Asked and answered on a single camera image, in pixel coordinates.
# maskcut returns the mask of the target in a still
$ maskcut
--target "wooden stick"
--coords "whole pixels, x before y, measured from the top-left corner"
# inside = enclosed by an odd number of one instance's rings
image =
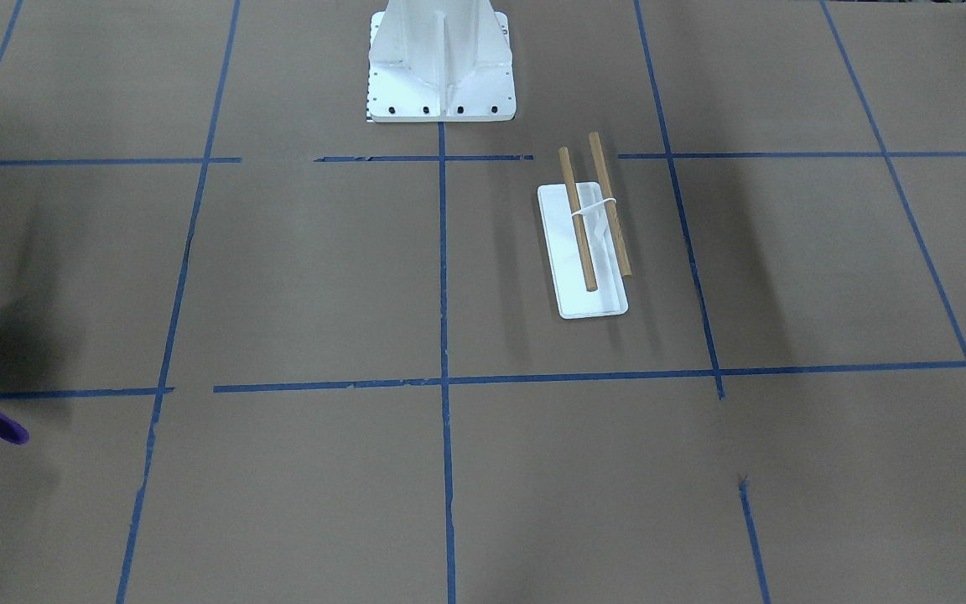
[[[595,158],[595,173],[598,173],[599,184],[602,185],[602,199],[614,196],[614,189],[610,186],[610,171],[606,169],[606,157],[602,154],[602,141],[598,133],[587,135],[591,142],[591,157]],[[617,251],[617,267],[621,269],[622,278],[632,276],[632,265],[628,261],[628,248],[625,247],[625,233],[621,230],[621,219],[617,217],[617,204],[606,202],[606,219],[610,221],[610,234],[614,238],[614,249]]]
[[[576,192],[576,179],[572,176],[569,149],[557,149],[557,154],[561,160],[564,191],[569,196],[569,211],[579,211],[579,192]],[[591,248],[587,246],[587,229],[584,226],[583,214],[572,217],[572,228],[576,231],[576,247],[579,249],[579,266],[584,270],[584,285],[587,286],[587,291],[597,291],[599,283],[595,280],[595,264],[591,262]]]

